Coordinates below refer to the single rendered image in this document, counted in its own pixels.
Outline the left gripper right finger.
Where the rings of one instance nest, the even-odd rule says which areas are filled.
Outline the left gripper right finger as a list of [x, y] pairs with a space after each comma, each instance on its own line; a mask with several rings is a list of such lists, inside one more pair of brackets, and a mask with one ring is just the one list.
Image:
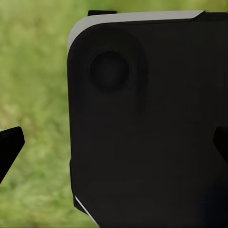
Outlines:
[[228, 128], [222, 126], [216, 128], [213, 144], [228, 165]]

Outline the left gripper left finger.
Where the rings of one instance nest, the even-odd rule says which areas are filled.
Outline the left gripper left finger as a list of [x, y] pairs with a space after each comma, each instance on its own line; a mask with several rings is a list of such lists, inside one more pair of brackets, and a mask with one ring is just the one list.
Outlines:
[[0, 183], [25, 144], [20, 126], [0, 132]]

